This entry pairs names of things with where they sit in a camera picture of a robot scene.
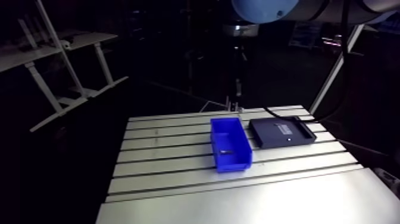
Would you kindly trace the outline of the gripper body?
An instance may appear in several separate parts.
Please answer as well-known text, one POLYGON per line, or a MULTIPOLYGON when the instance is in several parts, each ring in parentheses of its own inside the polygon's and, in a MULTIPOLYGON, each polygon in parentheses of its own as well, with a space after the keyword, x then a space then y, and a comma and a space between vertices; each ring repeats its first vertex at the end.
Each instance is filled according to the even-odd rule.
POLYGON ((258 36, 259 24, 223 25, 223 33, 234 38, 253 38, 258 36))

